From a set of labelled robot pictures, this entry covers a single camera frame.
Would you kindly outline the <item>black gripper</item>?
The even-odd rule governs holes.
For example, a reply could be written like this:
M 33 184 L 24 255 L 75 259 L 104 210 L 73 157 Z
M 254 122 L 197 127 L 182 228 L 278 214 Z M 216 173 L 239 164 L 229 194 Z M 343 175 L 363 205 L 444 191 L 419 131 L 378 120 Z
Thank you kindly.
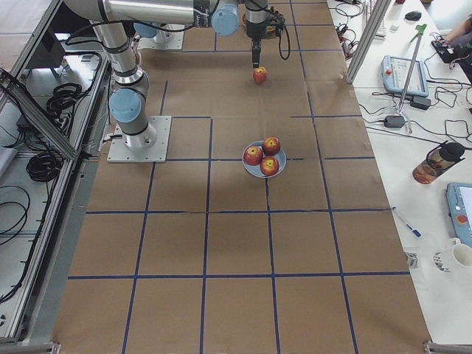
M 251 62 L 252 67 L 257 68 L 260 66 L 260 53 L 261 53 L 261 39 L 252 38 L 251 40 Z

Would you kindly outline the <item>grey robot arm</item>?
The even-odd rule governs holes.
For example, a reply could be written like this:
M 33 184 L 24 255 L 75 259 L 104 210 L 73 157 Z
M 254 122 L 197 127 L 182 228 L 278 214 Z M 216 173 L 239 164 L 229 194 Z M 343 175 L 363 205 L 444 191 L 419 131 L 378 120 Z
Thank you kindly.
M 239 1 L 194 1 L 192 10 L 193 22 L 169 21 L 135 21 L 135 30 L 143 38 L 154 38 L 157 35 L 170 35 L 193 28 L 213 28 L 218 35 L 230 36 L 239 27 Z M 251 57 L 254 69 L 260 68 L 261 40 L 267 35 L 267 28 L 277 31 L 285 28 L 285 19 L 278 12 L 268 7 L 267 1 L 244 1 L 246 34 L 251 39 Z
M 145 113 L 149 79 L 136 61 L 124 28 L 125 21 L 157 30 L 161 24 L 213 28 L 228 34 L 239 24 L 241 1 L 67 1 L 75 14 L 90 21 L 111 61 L 117 90 L 108 107 L 122 132 L 124 146 L 144 150 L 157 140 L 157 130 Z

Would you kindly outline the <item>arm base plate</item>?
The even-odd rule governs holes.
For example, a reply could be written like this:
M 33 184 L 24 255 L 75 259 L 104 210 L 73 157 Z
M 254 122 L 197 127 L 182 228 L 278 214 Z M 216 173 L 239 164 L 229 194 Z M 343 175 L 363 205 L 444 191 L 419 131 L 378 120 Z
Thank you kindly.
M 110 163 L 165 163 L 171 131 L 171 116 L 148 116 L 148 127 L 140 135 L 130 136 L 116 124 L 107 161 Z
M 138 49 L 179 51 L 182 48 L 184 33 L 158 31 L 153 37 L 140 35 Z

